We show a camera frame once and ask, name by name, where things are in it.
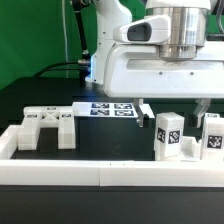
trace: white cable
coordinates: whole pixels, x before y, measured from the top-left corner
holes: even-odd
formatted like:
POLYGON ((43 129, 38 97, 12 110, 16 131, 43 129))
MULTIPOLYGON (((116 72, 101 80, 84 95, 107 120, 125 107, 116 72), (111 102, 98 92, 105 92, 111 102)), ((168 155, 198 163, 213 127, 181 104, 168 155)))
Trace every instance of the white cable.
POLYGON ((66 29, 65 0, 62 0, 62 22, 63 22, 63 31, 65 39, 65 59, 66 61, 68 61, 68 37, 66 29))

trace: white cube with marker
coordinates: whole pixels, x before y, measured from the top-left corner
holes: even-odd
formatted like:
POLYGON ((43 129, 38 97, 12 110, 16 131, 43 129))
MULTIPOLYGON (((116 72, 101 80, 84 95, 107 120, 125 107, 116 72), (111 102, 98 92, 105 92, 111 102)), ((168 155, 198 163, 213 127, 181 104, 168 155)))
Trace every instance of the white cube with marker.
POLYGON ((156 160, 179 159, 183 128, 184 117, 176 113, 157 114, 154 142, 156 160))
POLYGON ((224 158, 224 118, 219 114, 205 114, 201 160, 223 161, 224 158))

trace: white robot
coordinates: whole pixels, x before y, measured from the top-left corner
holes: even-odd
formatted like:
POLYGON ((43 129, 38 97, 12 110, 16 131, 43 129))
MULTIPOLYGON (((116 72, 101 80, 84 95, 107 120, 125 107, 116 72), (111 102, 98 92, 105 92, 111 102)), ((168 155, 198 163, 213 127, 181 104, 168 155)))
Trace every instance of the white robot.
POLYGON ((146 16, 132 23, 118 0, 92 2, 98 48, 87 83, 110 97, 195 98, 199 127, 211 99, 224 97, 224 45, 205 41, 217 0, 142 1, 146 16))

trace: black cable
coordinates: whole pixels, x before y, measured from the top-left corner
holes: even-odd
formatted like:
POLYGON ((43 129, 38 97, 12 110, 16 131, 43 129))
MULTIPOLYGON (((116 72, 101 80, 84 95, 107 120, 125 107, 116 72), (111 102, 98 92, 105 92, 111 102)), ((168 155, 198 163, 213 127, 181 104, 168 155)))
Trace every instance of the black cable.
POLYGON ((83 59, 90 59, 90 54, 87 48, 87 42, 86 42, 86 36, 85 36, 81 12, 75 12, 75 16, 76 16, 76 20, 78 24, 78 29, 79 29, 79 37, 81 41, 83 59))
POLYGON ((41 73, 38 74, 38 76, 33 76, 35 78, 39 78, 42 74, 44 74, 45 72, 55 72, 55 71, 83 71, 83 72, 87 72, 88 71, 88 67, 83 67, 83 68, 57 68, 57 69, 46 69, 44 71, 42 71, 41 73))
POLYGON ((209 33, 207 36, 208 41, 224 41, 224 34, 222 33, 209 33))
POLYGON ((77 65, 77 64, 78 64, 77 61, 68 61, 68 62, 60 62, 60 63, 52 64, 52 65, 49 65, 49 66, 43 68, 39 72, 35 73, 33 75, 33 77, 40 77, 42 73, 44 73, 46 70, 51 69, 51 68, 55 68, 55 67, 59 67, 59 66, 63 66, 63 65, 77 65))

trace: cylindrical metal part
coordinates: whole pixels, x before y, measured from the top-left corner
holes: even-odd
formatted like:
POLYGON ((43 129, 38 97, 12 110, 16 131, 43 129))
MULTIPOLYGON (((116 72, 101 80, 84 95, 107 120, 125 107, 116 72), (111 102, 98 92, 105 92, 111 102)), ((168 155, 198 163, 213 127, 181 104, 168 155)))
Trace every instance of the cylindrical metal part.
POLYGON ((207 9, 154 8, 147 15, 167 15, 171 18, 171 37, 160 46, 160 57, 187 59, 196 57, 197 46, 204 46, 207 9))

